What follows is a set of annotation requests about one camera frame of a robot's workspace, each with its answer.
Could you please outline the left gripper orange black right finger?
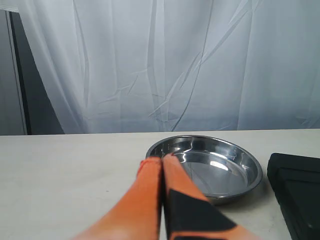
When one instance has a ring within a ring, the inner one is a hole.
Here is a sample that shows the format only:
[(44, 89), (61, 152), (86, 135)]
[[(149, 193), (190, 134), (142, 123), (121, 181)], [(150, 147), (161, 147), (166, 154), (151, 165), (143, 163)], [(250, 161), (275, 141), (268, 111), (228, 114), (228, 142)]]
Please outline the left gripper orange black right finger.
[(168, 240), (259, 240), (223, 215), (198, 189), (178, 158), (163, 159), (166, 235)]

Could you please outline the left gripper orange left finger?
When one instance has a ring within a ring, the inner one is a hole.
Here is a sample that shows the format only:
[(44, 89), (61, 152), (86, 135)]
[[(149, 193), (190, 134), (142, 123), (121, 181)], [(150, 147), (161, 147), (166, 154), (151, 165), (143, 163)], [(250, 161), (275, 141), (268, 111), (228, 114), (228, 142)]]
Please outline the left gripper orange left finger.
[(100, 220), (75, 240), (158, 240), (162, 208), (162, 161), (141, 161), (125, 195)]

